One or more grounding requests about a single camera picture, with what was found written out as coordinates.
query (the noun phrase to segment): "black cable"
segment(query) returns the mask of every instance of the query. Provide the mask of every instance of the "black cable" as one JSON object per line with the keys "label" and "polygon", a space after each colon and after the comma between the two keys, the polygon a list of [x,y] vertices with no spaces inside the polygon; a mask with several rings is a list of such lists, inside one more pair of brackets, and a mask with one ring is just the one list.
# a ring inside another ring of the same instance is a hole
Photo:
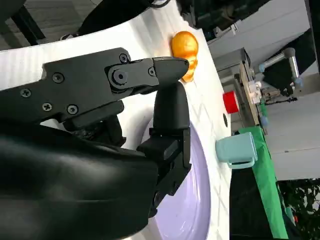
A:
{"label": "black cable", "polygon": [[141,0],[141,2],[143,4],[147,5],[150,8],[156,8],[156,9],[159,9],[159,8],[162,8],[162,7],[166,6],[170,1],[171,0],[166,0],[164,3],[154,4],[154,3],[150,3],[149,0]]}

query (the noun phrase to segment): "black robotic arm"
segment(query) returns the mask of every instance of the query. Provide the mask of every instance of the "black robotic arm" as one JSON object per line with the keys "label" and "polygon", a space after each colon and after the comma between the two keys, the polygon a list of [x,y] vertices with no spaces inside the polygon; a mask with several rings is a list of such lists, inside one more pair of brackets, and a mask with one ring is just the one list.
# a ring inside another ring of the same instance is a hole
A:
{"label": "black robotic arm", "polygon": [[[0,239],[107,240],[143,229],[191,169],[178,82],[188,67],[173,57],[132,62],[116,48],[46,63],[44,79],[0,91]],[[121,99],[156,90],[150,139],[120,148]],[[73,134],[39,125],[47,119]],[[79,134],[88,128],[118,131],[95,141]]]}

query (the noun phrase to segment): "floor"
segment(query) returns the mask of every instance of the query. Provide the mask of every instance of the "floor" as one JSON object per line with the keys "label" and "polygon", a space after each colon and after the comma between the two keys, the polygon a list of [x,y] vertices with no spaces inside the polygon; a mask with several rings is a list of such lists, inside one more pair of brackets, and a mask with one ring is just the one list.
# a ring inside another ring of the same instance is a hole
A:
{"label": "floor", "polygon": [[[27,0],[24,6],[46,36],[42,43],[58,41],[74,33],[101,0]],[[28,47],[30,44],[15,23],[0,23],[0,51]]]}

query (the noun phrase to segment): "orange toy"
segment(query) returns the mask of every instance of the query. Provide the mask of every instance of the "orange toy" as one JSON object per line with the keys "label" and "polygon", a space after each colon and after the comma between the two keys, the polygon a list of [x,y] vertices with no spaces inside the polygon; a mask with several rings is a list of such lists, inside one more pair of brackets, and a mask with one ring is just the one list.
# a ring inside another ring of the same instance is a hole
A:
{"label": "orange toy", "polygon": [[171,41],[171,49],[173,56],[189,61],[189,70],[182,79],[187,83],[192,82],[198,64],[199,45],[196,37],[188,31],[178,32]]}

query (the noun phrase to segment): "white wall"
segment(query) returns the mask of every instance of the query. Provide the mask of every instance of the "white wall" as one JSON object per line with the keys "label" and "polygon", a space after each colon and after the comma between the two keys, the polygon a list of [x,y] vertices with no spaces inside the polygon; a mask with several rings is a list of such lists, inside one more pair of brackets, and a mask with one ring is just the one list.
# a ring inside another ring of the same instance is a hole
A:
{"label": "white wall", "polygon": [[320,92],[267,107],[267,145],[278,180],[320,178]]}
{"label": "white wall", "polygon": [[252,62],[261,63],[310,27],[305,0],[271,0],[244,19],[233,36],[209,43],[213,58],[245,48]]}

